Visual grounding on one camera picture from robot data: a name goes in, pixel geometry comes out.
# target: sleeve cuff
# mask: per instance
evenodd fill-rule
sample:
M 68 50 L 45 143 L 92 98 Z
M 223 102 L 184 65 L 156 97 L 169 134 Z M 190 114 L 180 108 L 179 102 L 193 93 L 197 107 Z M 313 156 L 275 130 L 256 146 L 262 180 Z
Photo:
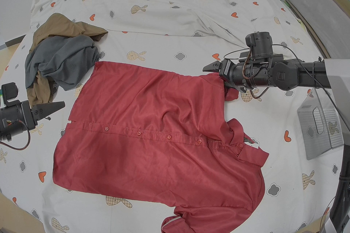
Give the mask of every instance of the sleeve cuff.
M 195 233 L 193 229 L 180 217 L 166 218 L 162 223 L 162 233 Z

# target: robotic arm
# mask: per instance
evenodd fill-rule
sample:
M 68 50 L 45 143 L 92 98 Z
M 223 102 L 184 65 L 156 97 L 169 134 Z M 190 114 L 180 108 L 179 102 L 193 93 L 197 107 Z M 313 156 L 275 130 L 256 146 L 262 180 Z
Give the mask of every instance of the robotic arm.
M 222 62 L 216 61 L 205 66 L 203 72 L 219 73 L 220 78 L 224 80 L 225 87 L 235 88 L 243 93 L 250 90 L 255 99 L 263 95 L 270 87 L 278 87 L 282 90 L 291 90 L 298 86 L 322 87 L 324 90 L 332 88 L 336 102 L 342 104 L 342 112 L 337 109 L 341 117 L 344 139 L 342 169 L 329 219 L 320 232 L 343 232 L 349 220 L 350 210 L 350 130 L 346 121 L 350 119 L 350 60 L 326 59 L 322 61 L 319 58 L 315 62 L 304 62 L 298 59 L 288 47 L 295 59 L 284 60 L 282 54 L 273 54 L 269 32 L 252 33 L 247 35 L 245 40 L 249 51 L 240 54 L 238 64 L 233 63 L 231 59 L 224 59 Z M 266 87 L 266 89 L 260 96 L 255 96 L 252 90 L 256 87 Z

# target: white stitching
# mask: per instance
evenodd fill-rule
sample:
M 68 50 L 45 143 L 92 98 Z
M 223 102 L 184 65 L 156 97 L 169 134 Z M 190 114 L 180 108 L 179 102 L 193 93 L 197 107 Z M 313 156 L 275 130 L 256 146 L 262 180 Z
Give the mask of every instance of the white stitching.
M 163 227 L 164 227 L 164 226 L 168 225 L 170 222 L 173 222 L 174 220 L 177 220 L 177 219 L 179 219 L 179 218 L 181 218 L 181 217 L 176 217 L 176 218 L 173 218 L 173 219 L 169 220 L 167 223 L 165 223 L 165 224 L 162 226 L 162 230 L 163 230 Z

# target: black camera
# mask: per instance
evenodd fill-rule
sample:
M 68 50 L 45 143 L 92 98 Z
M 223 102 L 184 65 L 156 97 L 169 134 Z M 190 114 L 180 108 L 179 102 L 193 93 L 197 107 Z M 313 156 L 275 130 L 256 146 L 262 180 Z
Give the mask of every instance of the black camera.
M 29 101 L 15 100 L 18 88 L 14 82 L 1 86 L 5 107 L 0 109 L 0 141 L 11 141 L 12 137 L 29 131 L 38 121 L 65 107 L 64 101 L 37 104 L 30 108 Z

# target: shirt sleeve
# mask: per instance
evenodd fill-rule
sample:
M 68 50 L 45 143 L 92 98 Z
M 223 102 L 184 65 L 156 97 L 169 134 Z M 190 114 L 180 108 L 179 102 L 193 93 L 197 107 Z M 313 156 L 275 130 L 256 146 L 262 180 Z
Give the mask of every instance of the shirt sleeve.
M 175 208 L 175 217 L 166 218 L 162 233 L 230 233 L 252 214 L 241 207 Z

